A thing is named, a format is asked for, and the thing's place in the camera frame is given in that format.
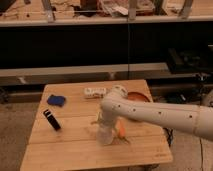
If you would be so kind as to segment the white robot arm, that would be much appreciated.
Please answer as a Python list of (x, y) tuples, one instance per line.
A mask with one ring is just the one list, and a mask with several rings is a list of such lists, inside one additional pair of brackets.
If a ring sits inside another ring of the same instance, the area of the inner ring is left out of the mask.
[(123, 86), (115, 85), (101, 100), (100, 109), (97, 140), (102, 145), (112, 143), (119, 116), (213, 141), (213, 107), (132, 101)]

